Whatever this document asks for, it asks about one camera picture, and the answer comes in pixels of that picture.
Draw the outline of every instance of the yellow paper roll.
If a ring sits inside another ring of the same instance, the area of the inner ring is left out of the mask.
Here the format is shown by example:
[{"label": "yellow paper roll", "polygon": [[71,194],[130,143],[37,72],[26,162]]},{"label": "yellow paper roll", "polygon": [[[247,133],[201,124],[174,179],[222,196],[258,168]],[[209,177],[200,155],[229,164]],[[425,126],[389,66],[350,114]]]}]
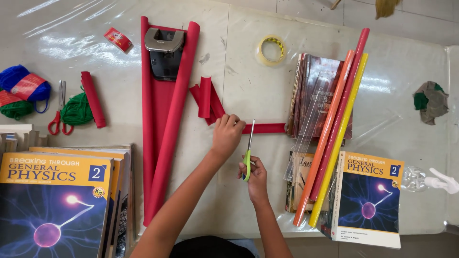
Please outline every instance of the yellow paper roll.
[{"label": "yellow paper roll", "polygon": [[308,223],[311,227],[315,227],[317,224],[317,220],[319,219],[320,210],[322,209],[322,205],[324,204],[325,195],[327,194],[328,186],[330,184],[330,179],[333,174],[333,170],[335,169],[336,159],[338,158],[338,154],[340,152],[341,143],[344,138],[344,133],[346,131],[347,124],[349,123],[349,119],[351,117],[352,109],[354,108],[355,97],[357,96],[358,88],[360,87],[360,83],[362,82],[362,77],[364,75],[365,66],[367,65],[367,60],[368,54],[364,53],[362,55],[360,63],[358,64],[357,73],[355,75],[355,81],[352,85],[351,93],[349,94],[346,108],[344,109],[343,119],[341,120],[341,124],[338,129],[335,144],[333,145],[333,149],[331,150],[330,160],[328,161],[327,169],[324,174],[324,180],[322,181],[322,185],[320,186],[319,196],[317,197],[317,201],[314,203],[313,210],[311,212],[311,218],[309,219]]},{"label": "yellow paper roll", "polygon": [[[280,48],[280,57],[276,61],[268,60],[261,51],[261,46],[263,45],[263,43],[269,42],[269,41],[276,43],[276,45],[278,45]],[[271,66],[278,65],[280,62],[282,62],[284,58],[285,58],[285,44],[280,39],[280,37],[276,35],[268,35],[264,37],[257,46],[257,59],[260,63],[262,63],[265,66],[271,67]]]}]

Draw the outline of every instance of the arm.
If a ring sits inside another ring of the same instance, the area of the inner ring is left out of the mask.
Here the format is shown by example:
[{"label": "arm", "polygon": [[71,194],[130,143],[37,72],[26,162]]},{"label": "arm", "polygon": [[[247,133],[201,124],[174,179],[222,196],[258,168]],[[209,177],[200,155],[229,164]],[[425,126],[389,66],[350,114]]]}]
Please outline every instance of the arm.
[{"label": "arm", "polygon": [[217,119],[211,150],[146,228],[130,258],[167,258],[204,189],[241,141],[246,123],[236,115]]},{"label": "arm", "polygon": [[[268,190],[266,189],[266,169],[258,157],[250,156],[250,161],[254,164],[250,167],[252,173],[247,186],[250,200],[257,215],[264,254],[266,258],[293,258],[269,203]],[[241,178],[242,173],[247,173],[247,167],[243,163],[239,163],[238,179]]]}]

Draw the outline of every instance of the cloth rag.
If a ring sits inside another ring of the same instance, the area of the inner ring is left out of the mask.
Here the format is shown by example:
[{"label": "cloth rag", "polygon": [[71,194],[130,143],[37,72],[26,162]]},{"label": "cloth rag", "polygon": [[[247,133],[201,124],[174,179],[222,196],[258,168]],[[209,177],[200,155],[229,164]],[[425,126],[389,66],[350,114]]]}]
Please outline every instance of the cloth rag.
[{"label": "cloth rag", "polygon": [[436,82],[428,81],[414,93],[414,107],[420,110],[421,121],[435,125],[435,118],[448,113],[449,94]]}]

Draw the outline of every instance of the packing tape roll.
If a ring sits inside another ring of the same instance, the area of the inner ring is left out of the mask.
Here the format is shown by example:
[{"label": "packing tape roll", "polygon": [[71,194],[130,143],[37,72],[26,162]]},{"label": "packing tape roll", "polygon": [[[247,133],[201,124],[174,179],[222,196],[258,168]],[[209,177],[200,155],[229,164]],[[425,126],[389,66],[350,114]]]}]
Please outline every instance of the packing tape roll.
[{"label": "packing tape roll", "polygon": [[[271,61],[271,60],[268,60],[264,55],[263,55],[263,52],[262,52],[262,45],[263,43],[265,42],[274,42],[276,43],[276,45],[279,46],[280,48],[280,57],[278,60],[276,61]],[[278,65],[280,62],[282,62],[282,60],[285,58],[285,44],[284,42],[280,39],[280,37],[276,36],[276,35],[268,35],[266,37],[264,37],[260,43],[258,44],[258,47],[257,47],[257,59],[265,66],[275,66],[275,65]]]}]

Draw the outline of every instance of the scissors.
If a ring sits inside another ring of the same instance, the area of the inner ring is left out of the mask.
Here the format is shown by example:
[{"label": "scissors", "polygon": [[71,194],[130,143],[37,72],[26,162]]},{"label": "scissors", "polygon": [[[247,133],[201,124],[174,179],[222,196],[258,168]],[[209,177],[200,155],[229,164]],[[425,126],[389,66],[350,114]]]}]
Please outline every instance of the scissors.
[{"label": "scissors", "polygon": [[255,127],[255,119],[252,122],[252,131],[250,132],[249,138],[249,146],[247,147],[246,155],[244,156],[244,160],[242,161],[247,166],[247,176],[242,174],[242,180],[247,182],[250,177],[250,147],[252,145],[252,136],[253,136],[253,128]]},{"label": "scissors", "polygon": [[[56,111],[56,117],[54,117],[53,121],[51,121],[48,124],[48,131],[52,135],[56,135],[60,131],[59,127],[61,125],[61,110],[64,107],[64,100],[65,100],[65,86],[66,86],[65,81],[59,81],[59,108]],[[54,124],[56,124],[56,129],[53,132],[51,130],[51,126]],[[73,132],[73,125],[70,126],[70,131],[67,132],[66,124],[62,123],[62,132],[65,135],[71,134]]]}]

